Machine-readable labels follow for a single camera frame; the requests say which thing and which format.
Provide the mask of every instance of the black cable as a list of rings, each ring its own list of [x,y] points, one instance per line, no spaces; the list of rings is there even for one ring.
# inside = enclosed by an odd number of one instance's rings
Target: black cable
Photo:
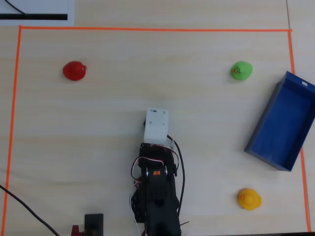
[[[182,157],[182,153],[181,150],[179,149],[179,146],[177,144],[177,142],[175,142],[174,140],[174,144],[178,150],[178,154],[179,154],[179,158],[181,160],[181,165],[182,165],[182,171],[183,171],[183,186],[182,186],[182,192],[181,192],[181,198],[179,200],[179,205],[178,205],[178,210],[177,210],[177,214],[179,215],[179,213],[181,212],[181,207],[182,207],[182,201],[183,201],[183,195],[184,195],[184,188],[185,188],[185,169],[184,169],[184,162],[183,162],[183,157]]]
[[[0,188],[7,192],[12,198],[17,200],[20,204],[22,204],[37,220],[39,220],[44,226],[46,226],[51,232],[53,232],[54,235],[60,236],[49,224],[47,224],[44,220],[42,220],[32,209],[29,208],[28,205],[26,205],[21,199],[19,199],[17,196],[15,196],[13,193],[11,193],[9,190],[4,188],[2,185],[0,185]]]
[[[189,223],[190,221],[186,221],[185,223],[183,223],[183,224],[180,224],[180,226],[182,226],[182,225],[184,225],[184,224],[187,224],[187,223]]]
[[[24,11],[21,11],[20,9],[18,9],[17,7],[15,7],[12,3],[9,2],[9,0],[4,0],[7,4],[9,4],[12,8],[14,8],[15,10],[17,10],[18,12],[20,12],[21,14],[28,16],[28,14],[26,14]]]

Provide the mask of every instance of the blue tray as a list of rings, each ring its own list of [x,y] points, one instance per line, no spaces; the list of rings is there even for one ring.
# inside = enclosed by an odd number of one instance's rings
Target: blue tray
[[[245,148],[281,171],[291,171],[315,118],[315,86],[286,72]]]

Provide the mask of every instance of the white plastic block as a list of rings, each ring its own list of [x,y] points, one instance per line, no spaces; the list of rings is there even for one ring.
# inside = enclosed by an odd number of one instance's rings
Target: white plastic block
[[[148,144],[166,145],[168,134],[168,110],[149,108],[147,110],[144,142]]]

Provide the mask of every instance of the light wood surface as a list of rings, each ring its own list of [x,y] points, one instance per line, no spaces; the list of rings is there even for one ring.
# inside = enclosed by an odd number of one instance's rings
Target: light wood surface
[[[244,83],[229,76],[240,59],[254,66]],[[82,81],[62,77],[70,60],[88,67]],[[183,235],[305,231],[300,160],[280,172],[243,152],[287,70],[285,32],[25,30],[11,190],[62,235],[92,212],[104,213],[106,235],[136,235],[129,170],[145,110],[157,106],[170,110],[185,160]],[[240,209],[244,187],[258,191],[261,208]],[[13,199],[8,210],[7,236],[47,232]]]
[[[315,54],[315,16],[312,0],[288,1],[290,24],[292,32],[292,46],[294,52],[295,73],[306,81],[315,84],[314,54]],[[315,127],[314,125],[304,143],[305,169],[309,197],[311,228],[315,226]]]
[[[287,29],[285,0],[76,0],[76,26]]]

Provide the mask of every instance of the orange tape border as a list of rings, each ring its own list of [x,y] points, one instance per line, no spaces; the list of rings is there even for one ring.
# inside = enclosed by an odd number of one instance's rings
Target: orange tape border
[[[10,180],[10,169],[11,169],[11,156],[12,156],[12,144],[13,144],[13,130],[14,130],[14,115],[15,115],[15,101],[16,101],[16,87],[18,79],[18,68],[19,68],[19,58],[21,49],[21,36],[22,30],[119,30],[119,31],[168,31],[168,32],[287,32],[289,53],[290,53],[290,63],[291,71],[294,74],[294,61],[293,61],[293,50],[291,42],[291,32],[292,29],[158,29],[158,28],[114,28],[114,27],[36,27],[36,26],[19,26],[16,59],[15,59],[15,72],[14,72],[14,83],[13,83],[13,95],[12,95],[12,108],[11,108],[11,124],[10,124],[10,136],[9,136],[9,150],[8,150],[8,161],[6,168],[6,181],[5,188],[9,189]],[[303,191],[304,191],[304,203],[305,203],[305,215],[307,230],[311,232],[309,207],[308,207],[308,193],[306,185],[306,175],[305,175],[305,164],[304,164],[304,154],[303,148],[301,149],[301,166],[302,166],[302,179],[303,179]],[[4,236],[5,231],[5,220],[6,220],[6,210],[7,210],[7,197],[8,194],[4,194],[3,202],[3,214],[2,214],[2,226],[1,226],[1,236]]]
[[[294,71],[294,60],[293,60],[293,49],[292,49],[292,40],[291,40],[291,31],[287,32],[287,38],[288,38],[288,42],[289,42],[291,71],[292,71],[293,74],[295,74],[295,71]],[[310,213],[309,213],[309,200],[308,200],[307,185],[306,185],[306,174],[305,174],[305,163],[304,163],[303,147],[301,148],[300,155],[301,155],[301,167],[302,167],[302,179],[303,179],[303,192],[304,192],[304,205],[305,205],[306,225],[307,225],[307,231],[311,232],[311,222],[310,222]]]

